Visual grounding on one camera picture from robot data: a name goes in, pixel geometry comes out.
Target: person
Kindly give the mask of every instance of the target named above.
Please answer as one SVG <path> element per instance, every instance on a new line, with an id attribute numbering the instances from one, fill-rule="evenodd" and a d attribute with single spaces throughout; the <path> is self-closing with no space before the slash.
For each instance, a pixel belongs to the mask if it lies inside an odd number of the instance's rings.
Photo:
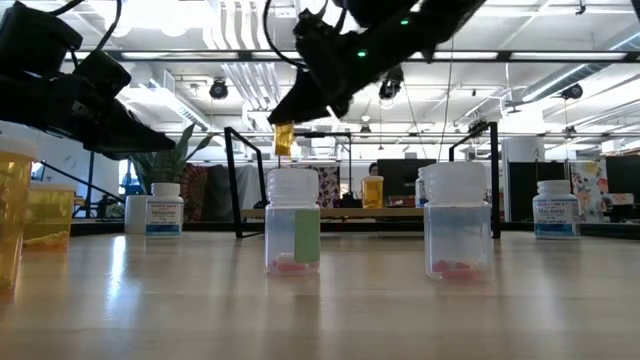
<path id="1" fill-rule="evenodd" d="M 378 176 L 378 163 L 371 163 L 369 165 L 369 176 Z"/>

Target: yellow object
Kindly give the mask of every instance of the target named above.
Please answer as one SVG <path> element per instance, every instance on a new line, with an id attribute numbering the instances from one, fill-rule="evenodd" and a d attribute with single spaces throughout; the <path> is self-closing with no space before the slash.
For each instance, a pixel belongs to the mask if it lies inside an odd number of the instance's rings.
<path id="1" fill-rule="evenodd" d="M 382 176 L 367 176 L 362 179 L 362 207 L 364 209 L 382 209 Z"/>
<path id="2" fill-rule="evenodd" d="M 13 293 L 15 288 L 31 163 L 37 153 L 33 144 L 0 135 L 0 294 Z"/>
<path id="3" fill-rule="evenodd" d="M 29 193 L 24 251 L 66 251 L 75 187 L 33 183 Z"/>
<path id="4" fill-rule="evenodd" d="M 293 144 L 293 122 L 286 125 L 276 125 L 275 128 L 275 154 L 277 156 L 291 156 L 291 145 Z"/>

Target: green plant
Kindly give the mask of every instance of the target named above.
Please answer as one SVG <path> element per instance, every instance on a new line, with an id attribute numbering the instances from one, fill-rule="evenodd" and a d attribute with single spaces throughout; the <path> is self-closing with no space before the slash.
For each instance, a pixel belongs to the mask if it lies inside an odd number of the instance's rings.
<path id="1" fill-rule="evenodd" d="M 208 134 L 191 154 L 187 155 L 189 139 L 193 135 L 195 124 L 184 129 L 182 137 L 176 143 L 173 150 L 159 151 L 155 153 L 138 153 L 131 155 L 131 161 L 136 169 L 138 181 L 148 195 L 151 195 L 153 183 L 176 183 L 184 171 L 187 161 L 196 152 L 209 145 L 215 134 Z"/>

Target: green label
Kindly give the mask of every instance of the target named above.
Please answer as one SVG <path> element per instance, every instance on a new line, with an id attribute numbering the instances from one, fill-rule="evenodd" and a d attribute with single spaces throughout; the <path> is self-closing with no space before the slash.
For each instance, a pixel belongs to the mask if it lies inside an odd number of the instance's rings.
<path id="1" fill-rule="evenodd" d="M 320 212 L 318 210 L 296 211 L 296 240 L 293 253 L 297 263 L 309 264 L 320 261 Z"/>

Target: potted plant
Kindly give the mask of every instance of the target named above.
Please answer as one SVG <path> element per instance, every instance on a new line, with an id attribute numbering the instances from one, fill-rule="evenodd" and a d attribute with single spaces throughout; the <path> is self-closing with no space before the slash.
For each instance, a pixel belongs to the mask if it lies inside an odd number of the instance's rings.
<path id="1" fill-rule="evenodd" d="M 184 130 L 173 150 L 131 155 L 131 162 L 138 175 L 138 181 L 146 195 L 127 196 L 125 208 L 125 232 L 127 234 L 144 234 L 147 198 L 151 195 L 151 184 L 177 183 L 187 161 L 211 142 L 215 134 L 205 136 L 198 146 L 190 154 L 187 154 L 189 139 L 193 135 L 195 126 L 193 124 Z"/>

